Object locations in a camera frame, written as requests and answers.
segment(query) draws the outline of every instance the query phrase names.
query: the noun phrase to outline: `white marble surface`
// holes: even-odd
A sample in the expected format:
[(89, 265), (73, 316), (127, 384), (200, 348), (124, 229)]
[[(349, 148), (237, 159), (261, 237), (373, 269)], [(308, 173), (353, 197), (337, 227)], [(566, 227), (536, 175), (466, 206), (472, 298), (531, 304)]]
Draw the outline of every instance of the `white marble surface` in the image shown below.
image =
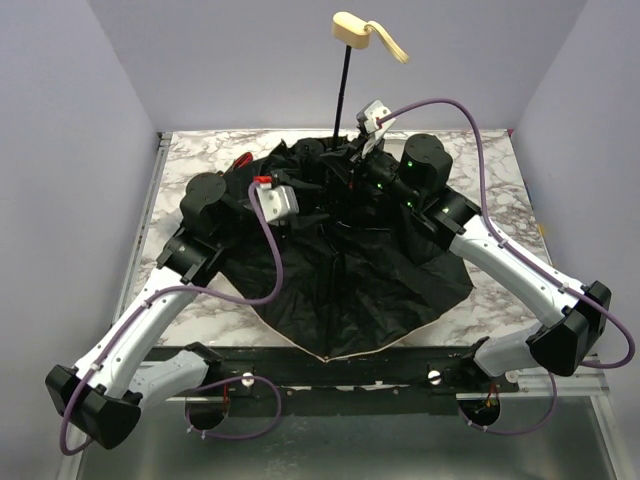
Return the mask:
[[(402, 142), (415, 132), (387, 135), (387, 150), (399, 158)], [(454, 159), (450, 185), (479, 202), (478, 160), (470, 132), (430, 132), (443, 142)], [(204, 171), (225, 170), (240, 154), (255, 158), (267, 154), (281, 139), (288, 145), (311, 136), (330, 136), (328, 130), (244, 130), (179, 132), (173, 135), (162, 183), (153, 209), (142, 262), (134, 292), (142, 288), (166, 240), (178, 227), (180, 199), (188, 180)], [(506, 131), (484, 131), (489, 210), (506, 233), (546, 260), (522, 177)], [(503, 335), (533, 321), (531, 313), (511, 293), (475, 266), (467, 263), (475, 288), (468, 299), (435, 322), (417, 330), (395, 345), (470, 345), (485, 335)], [(210, 284), (226, 293), (238, 294), (218, 275)], [(200, 296), (162, 335), (161, 345), (287, 346), (286, 339), (269, 328), (245, 306)]]

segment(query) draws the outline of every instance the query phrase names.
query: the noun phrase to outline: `pole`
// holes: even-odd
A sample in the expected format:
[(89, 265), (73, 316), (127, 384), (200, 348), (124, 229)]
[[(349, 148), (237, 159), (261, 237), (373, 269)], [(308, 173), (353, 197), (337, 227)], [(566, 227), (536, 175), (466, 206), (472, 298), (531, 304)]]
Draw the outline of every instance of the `pole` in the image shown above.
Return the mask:
[(342, 104), (344, 103), (344, 90), (347, 86), (349, 74), (349, 62), (351, 61), (351, 46), (347, 45), (344, 51), (344, 64), (342, 65), (342, 79), (340, 80), (340, 92), (338, 93), (338, 108), (336, 109), (336, 122), (333, 126), (333, 141), (331, 150), (338, 148), (338, 130), (340, 130), (340, 118), (342, 117)]

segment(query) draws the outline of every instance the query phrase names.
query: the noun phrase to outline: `cable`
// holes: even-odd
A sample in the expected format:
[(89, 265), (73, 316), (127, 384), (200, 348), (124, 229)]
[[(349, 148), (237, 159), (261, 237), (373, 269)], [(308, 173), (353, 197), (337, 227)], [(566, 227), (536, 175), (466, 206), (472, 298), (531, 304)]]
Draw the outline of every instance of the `cable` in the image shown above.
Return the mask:
[[(406, 107), (402, 107), (396, 110), (395, 112), (391, 112), (389, 115), (386, 115), (380, 118), (377, 122), (378, 126), (381, 126), (384, 122), (391, 120), (392, 118), (398, 117), (403, 113), (409, 112), (418, 107), (423, 107), (425, 105), (433, 105), (437, 103), (446, 103), (449, 105), (453, 105), (454, 107), (457, 107), (464, 114), (464, 116), (467, 117), (467, 120), (471, 124), (471, 129), (473, 130), (473, 135), (475, 136), (476, 145), (478, 148), (478, 163), (479, 163), (479, 173), (480, 173), (480, 205), (482, 209), (482, 218), (484, 219), (484, 223), (487, 226), (487, 229), (489, 230), (489, 232), (491, 232), (491, 235), (493, 235), (493, 237), (498, 242), (502, 242), (504, 239), (500, 236), (500, 234), (497, 232), (497, 230), (494, 228), (493, 224), (491, 223), (491, 220), (489, 219), (489, 209), (487, 207), (487, 187), (486, 187), (486, 176), (485, 176), (486, 174), (485, 174), (485, 166), (484, 166), (484, 152), (482, 150), (482, 138), (480, 137), (480, 129), (478, 128), (478, 124), (476, 123), (473, 116), (471, 115), (471, 112), (469, 112), (469, 110), (467, 110), (467, 108), (464, 105), (462, 105), (460, 102), (456, 100), (452, 100), (449, 98), (432, 98), (429, 100), (422, 100), (420, 102), (407, 105)], [(550, 273), (547, 273), (546, 271), (544, 271), (542, 268), (536, 265), (535, 262), (533, 262), (532, 260), (529, 260), (526, 256), (524, 256), (518, 250), (513, 248), (513, 246), (511, 246), (509, 242), (504, 243), (504, 248), (506, 248), (509, 251), (509, 253), (511, 253), (514, 257), (516, 257), (522, 263), (524, 263), (525, 265), (533, 269), (536, 273), (538, 273), (538, 275), (545, 278), (547, 281), (551, 282), (551, 284), (555, 285), (558, 288), (564, 288), (561, 281), (559, 281)], [(633, 359), (636, 353), (636, 342), (633, 339), (633, 336), (631, 335), (631, 332), (627, 329), (627, 327), (625, 327), (622, 324), (622, 322), (618, 320), (618, 318), (613, 313), (611, 313), (609, 310), (604, 308), (602, 305), (598, 305), (596, 302), (591, 300), (586, 295), (583, 295), (581, 292), (578, 292), (573, 288), (564, 288), (564, 291), (566, 291), (568, 294), (572, 295), (573, 297), (577, 298), (578, 300), (586, 303), (587, 305), (589, 305), (590, 307), (598, 311), (601, 315), (604, 315), (606, 318), (608, 318), (611, 321), (611, 323), (613, 323), (616, 326), (616, 328), (620, 330), (620, 333), (622, 333), (622, 335), (624, 336), (624, 338), (626, 339), (629, 345), (629, 350), (627, 351), (627, 354), (625, 355), (625, 357), (622, 358), (621, 360), (618, 360), (617, 362), (613, 362), (613, 363), (582, 362), (581, 365), (584, 367), (602, 368), (602, 369), (613, 369), (613, 368), (619, 368), (624, 365), (627, 365)]]
[[(278, 293), (280, 293), (280, 289), (282, 288), (282, 282), (284, 278), (283, 268), (282, 268), (282, 258), (280, 256), (280, 252), (278, 251), (278, 245), (276, 243), (276, 240), (273, 237), (273, 234), (271, 233), (269, 224), (265, 220), (264, 214), (262, 213), (262, 208), (260, 207), (260, 204), (256, 198), (256, 190), (258, 189), (259, 185), (260, 184), (258, 182), (253, 182), (251, 183), (251, 185), (249, 185), (249, 201), (251, 202), (253, 211), (255, 212), (256, 217), (258, 218), (258, 222), (260, 223), (260, 226), (264, 231), (265, 237), (267, 238), (267, 242), (269, 243), (269, 247), (271, 248), (271, 253), (273, 254), (273, 260), (276, 265), (276, 284), (273, 287), (273, 290), (271, 291), (271, 293), (264, 298), (246, 299), (241, 297), (233, 297), (231, 295), (227, 295), (225, 293), (221, 293), (216, 290), (210, 290), (204, 287), (196, 287), (195, 285), (183, 285), (183, 286), (168, 287), (168, 288), (163, 288), (162, 290), (158, 290), (156, 293), (154, 293), (153, 295), (151, 295), (149, 298), (146, 299), (146, 301), (144, 302), (146, 305), (151, 305), (160, 297), (167, 295), (168, 293), (185, 292), (185, 291), (204, 293), (205, 295), (221, 298), (222, 300), (238, 303), (241, 305), (264, 305), (272, 301), (274, 298), (276, 298)], [(67, 445), (67, 430), (69, 427), (69, 423), (71, 422), (71, 414), (76, 405), (76, 402), (78, 401), (78, 397), (82, 393), (82, 390), (87, 385), (87, 383), (89, 383), (89, 380), (91, 380), (91, 377), (93, 376), (94, 372), (101, 368), (102, 362), (105, 360), (105, 358), (107, 358), (107, 356), (109, 355), (113, 347), (115, 347), (115, 345), (118, 343), (120, 338), (122, 338), (122, 336), (127, 331), (127, 329), (131, 327), (131, 325), (133, 325), (135, 320), (145, 310), (147, 310), (147, 307), (145, 305), (139, 306), (134, 310), (134, 312), (129, 316), (129, 318), (127, 318), (122, 323), (120, 328), (118, 328), (118, 331), (113, 335), (113, 337), (111, 337), (111, 340), (109, 340), (107, 345), (102, 349), (102, 352), (100, 353), (100, 355), (98, 355), (98, 357), (93, 362), (93, 366), (95, 369), (90, 369), (82, 377), (82, 379), (80, 379), (78, 386), (75, 388), (75, 390), (71, 394), (71, 397), (69, 398), (69, 402), (67, 403), (67, 406), (65, 407), (64, 413), (62, 415), (62, 424), (60, 426), (60, 435), (58, 439), (60, 444), (60, 451), (64, 455), (67, 455), (67, 456), (76, 455), (81, 451), (83, 451), (85, 448), (87, 448), (93, 441), (89, 439), (79, 447), (76, 447), (73, 449), (69, 448), (69, 446)]]
[(276, 387), (274, 385), (274, 383), (264, 377), (259, 377), (259, 376), (242, 376), (242, 377), (231, 377), (231, 378), (225, 378), (224, 380), (220, 380), (218, 382), (214, 382), (214, 383), (210, 383), (209, 385), (203, 385), (202, 387), (198, 387), (198, 388), (194, 388), (193, 390), (191, 390), (192, 392), (201, 392), (203, 390), (208, 390), (210, 388), (216, 388), (216, 387), (221, 387), (223, 385), (229, 385), (230, 383), (233, 382), (239, 382), (242, 380), (250, 380), (250, 379), (254, 379), (254, 380), (258, 380), (259, 382), (262, 383), (266, 383), (271, 390), (273, 390), (273, 393), (275, 393), (276, 395), (276, 413), (273, 416), (273, 419), (271, 420), (271, 422), (269, 422), (269, 424), (264, 427), (262, 430), (258, 430), (257, 432), (253, 432), (253, 433), (245, 433), (242, 435), (226, 435), (224, 433), (216, 433), (216, 432), (211, 432), (211, 431), (207, 431), (207, 430), (198, 430), (197, 428), (195, 428), (192, 423), (191, 423), (191, 416), (190, 416), (190, 412), (189, 410), (187, 410), (187, 414), (186, 414), (186, 419), (187, 419), (187, 423), (189, 424), (189, 428), (187, 429), (187, 433), (191, 432), (191, 430), (195, 430), (196, 432), (200, 433), (202, 435), (202, 438), (204, 439), (204, 437), (211, 437), (211, 438), (220, 438), (222, 440), (250, 440), (252, 438), (258, 438), (262, 435), (264, 435), (265, 433), (270, 432), (271, 430), (273, 430), (276, 425), (278, 424), (279, 420), (280, 420), (280, 416), (282, 414), (282, 396), (280, 395), (280, 391), (278, 390), (278, 387)]
[(525, 435), (527, 433), (535, 432), (536, 430), (544, 427), (549, 422), (558, 405), (558, 386), (556, 385), (556, 379), (553, 377), (551, 372), (547, 373), (549, 373), (549, 379), (551, 380), (551, 389), (553, 391), (551, 396), (551, 405), (549, 406), (549, 410), (547, 410), (547, 413), (544, 415), (544, 417), (542, 417), (542, 419), (538, 423), (532, 425), (531, 427), (523, 428), (521, 430), (492, 430), (490, 428), (487, 428), (486, 426), (473, 423), (471, 420), (469, 420), (469, 417), (465, 415), (460, 407), (458, 407), (458, 413), (460, 414), (460, 416), (462, 416), (462, 418), (465, 419), (467, 425), (471, 428), (475, 428), (476, 430), (484, 433), (491, 433), (492, 435), (513, 437), (515, 435)]

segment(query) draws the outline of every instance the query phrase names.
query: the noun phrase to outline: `black fabric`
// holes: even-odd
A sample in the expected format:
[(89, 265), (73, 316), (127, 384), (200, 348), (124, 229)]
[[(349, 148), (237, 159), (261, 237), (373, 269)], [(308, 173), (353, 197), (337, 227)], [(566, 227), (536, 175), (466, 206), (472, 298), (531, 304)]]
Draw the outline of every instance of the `black fabric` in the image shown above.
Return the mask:
[[(240, 202), (254, 175), (274, 171), (330, 185), (296, 187), (298, 228), (273, 229), (284, 285), (256, 312), (295, 344), (333, 358), (391, 344), (456, 306), (473, 285), (460, 258), (417, 234), (406, 207), (375, 189), (332, 183), (328, 165), (334, 160), (322, 157), (328, 145), (329, 139), (304, 139), (291, 148), (281, 143), (225, 180)], [(222, 273), (247, 298), (268, 294), (275, 267), (264, 238), (256, 235), (234, 248)]]

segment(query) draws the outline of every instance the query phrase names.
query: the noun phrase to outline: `cream strap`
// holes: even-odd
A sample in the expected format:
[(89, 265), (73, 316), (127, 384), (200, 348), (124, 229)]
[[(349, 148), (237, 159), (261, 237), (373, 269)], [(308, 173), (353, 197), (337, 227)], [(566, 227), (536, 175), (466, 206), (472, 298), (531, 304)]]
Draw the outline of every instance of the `cream strap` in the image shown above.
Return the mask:
[(387, 50), (389, 50), (389, 52), (391, 52), (391, 55), (393, 55), (396, 60), (401, 63), (407, 63), (409, 61), (409, 55), (407, 55), (405, 51), (400, 48), (400, 45), (398, 45), (395, 40), (391, 38), (389, 32), (387, 32), (385, 28), (378, 22), (369, 21), (364, 26), (364, 29), (367, 33), (376, 32), (380, 37), (380, 41), (382, 42), (382, 44)]

